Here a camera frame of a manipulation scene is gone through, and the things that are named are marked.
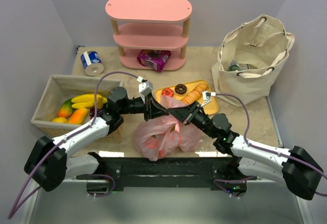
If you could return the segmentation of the pink plastic bag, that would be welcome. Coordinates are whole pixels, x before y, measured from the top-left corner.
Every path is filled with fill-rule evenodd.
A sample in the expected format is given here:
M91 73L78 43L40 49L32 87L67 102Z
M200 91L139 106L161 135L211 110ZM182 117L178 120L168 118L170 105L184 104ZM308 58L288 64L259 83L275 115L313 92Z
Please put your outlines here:
M202 131L195 125L184 125L168 115L141 122L132 142L143 157L157 161L177 148L183 152L196 150L201 137Z

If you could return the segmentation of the dark red grapes bunch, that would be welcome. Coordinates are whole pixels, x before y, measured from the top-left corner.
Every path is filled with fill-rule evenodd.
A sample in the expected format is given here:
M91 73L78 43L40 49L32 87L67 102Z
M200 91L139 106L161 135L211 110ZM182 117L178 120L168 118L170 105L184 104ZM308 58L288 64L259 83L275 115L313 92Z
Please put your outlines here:
M90 118L96 117L98 113L99 113L99 109L95 108L94 106L89 109Z

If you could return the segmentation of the purple snack packet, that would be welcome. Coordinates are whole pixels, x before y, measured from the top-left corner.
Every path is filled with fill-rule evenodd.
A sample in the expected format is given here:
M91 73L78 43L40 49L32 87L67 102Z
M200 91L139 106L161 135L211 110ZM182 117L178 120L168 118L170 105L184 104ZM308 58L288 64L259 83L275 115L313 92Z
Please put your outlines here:
M168 50L141 50L137 61L144 67L157 72L162 72L172 55Z

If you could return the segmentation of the clear water bottle green label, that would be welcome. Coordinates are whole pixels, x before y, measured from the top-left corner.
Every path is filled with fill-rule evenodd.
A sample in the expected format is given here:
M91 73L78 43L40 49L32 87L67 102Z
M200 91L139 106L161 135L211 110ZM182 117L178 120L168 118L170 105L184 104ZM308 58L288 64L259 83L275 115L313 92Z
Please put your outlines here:
M227 71L233 72L233 71L244 71L244 70L249 70L249 69L251 69L250 64L241 64L233 59L229 65Z

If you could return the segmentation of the cream canvas tote bag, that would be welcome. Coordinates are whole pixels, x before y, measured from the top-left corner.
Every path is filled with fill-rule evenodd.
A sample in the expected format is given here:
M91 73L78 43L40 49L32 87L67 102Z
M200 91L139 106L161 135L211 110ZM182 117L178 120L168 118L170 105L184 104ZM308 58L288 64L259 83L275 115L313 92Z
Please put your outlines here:
M243 23L224 37L211 67L215 92L237 107L268 96L294 42L283 23L269 15ZM228 72L233 59L251 69Z

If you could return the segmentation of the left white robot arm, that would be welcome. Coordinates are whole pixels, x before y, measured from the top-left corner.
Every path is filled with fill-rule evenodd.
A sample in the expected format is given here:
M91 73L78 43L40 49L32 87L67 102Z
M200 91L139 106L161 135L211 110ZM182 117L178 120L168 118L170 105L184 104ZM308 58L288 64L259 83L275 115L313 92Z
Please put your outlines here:
M43 190L54 190L65 179L72 155L116 131L124 122L124 114L143 114L148 121L166 116L168 112L154 100L152 94L129 99L125 88L115 87L107 103L89 122L59 137L39 138L24 166L25 173Z

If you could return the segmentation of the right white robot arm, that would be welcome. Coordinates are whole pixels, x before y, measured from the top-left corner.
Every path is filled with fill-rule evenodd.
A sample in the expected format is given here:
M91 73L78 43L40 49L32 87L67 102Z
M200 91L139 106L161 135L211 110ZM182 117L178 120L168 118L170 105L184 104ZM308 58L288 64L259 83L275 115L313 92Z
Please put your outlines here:
M282 181L296 196L312 200L317 194L317 187L325 173L302 147L278 148L248 140L245 135L231 130L225 114L215 114L210 118L197 102L185 107L169 108L168 113L185 125L195 125L215 139L214 146L219 152L250 159L280 172Z

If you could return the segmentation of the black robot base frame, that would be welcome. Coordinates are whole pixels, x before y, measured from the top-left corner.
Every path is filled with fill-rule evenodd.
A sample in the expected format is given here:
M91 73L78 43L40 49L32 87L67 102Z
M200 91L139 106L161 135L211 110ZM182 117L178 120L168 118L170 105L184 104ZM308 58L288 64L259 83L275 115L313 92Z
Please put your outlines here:
M246 193L245 176L237 169L236 157L102 158L95 176L81 175L89 192L103 193L105 187L123 191L127 187L209 188L241 197Z

